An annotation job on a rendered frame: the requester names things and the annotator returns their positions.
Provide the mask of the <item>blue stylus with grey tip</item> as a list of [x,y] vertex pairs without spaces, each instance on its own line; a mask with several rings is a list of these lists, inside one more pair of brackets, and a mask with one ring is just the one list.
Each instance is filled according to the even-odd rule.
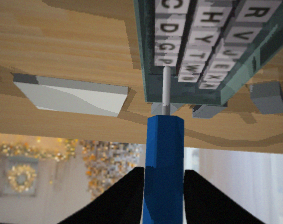
[[162,115],[147,121],[142,224],[183,224],[184,119],[170,115],[171,67],[163,69]]

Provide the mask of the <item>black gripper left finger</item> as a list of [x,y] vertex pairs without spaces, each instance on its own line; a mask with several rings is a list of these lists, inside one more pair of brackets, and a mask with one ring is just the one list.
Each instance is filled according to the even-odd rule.
[[144,167],[135,167],[87,206],[58,224],[140,224]]

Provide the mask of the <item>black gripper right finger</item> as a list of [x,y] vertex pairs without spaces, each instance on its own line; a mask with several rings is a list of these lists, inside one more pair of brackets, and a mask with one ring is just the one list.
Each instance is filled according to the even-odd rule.
[[266,224],[195,170],[185,170],[183,192],[187,224]]

